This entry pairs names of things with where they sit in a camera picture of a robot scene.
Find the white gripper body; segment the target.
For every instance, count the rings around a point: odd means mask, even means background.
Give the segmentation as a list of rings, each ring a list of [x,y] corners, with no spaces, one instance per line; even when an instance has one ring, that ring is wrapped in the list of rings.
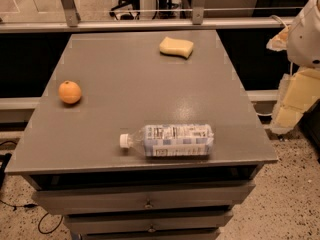
[[[320,0],[309,0],[293,20],[287,39],[290,62],[302,67],[320,67]]]

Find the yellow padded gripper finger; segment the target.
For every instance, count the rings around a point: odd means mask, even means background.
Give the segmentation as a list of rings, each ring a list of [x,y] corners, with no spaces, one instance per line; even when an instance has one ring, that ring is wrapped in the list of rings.
[[[275,134],[288,133],[319,99],[319,69],[300,67],[293,75],[284,74],[272,111],[271,131]]]
[[[273,38],[271,38],[266,48],[272,51],[285,51],[287,49],[287,40],[288,40],[288,33],[290,27],[286,26],[283,28],[278,34],[276,34]]]

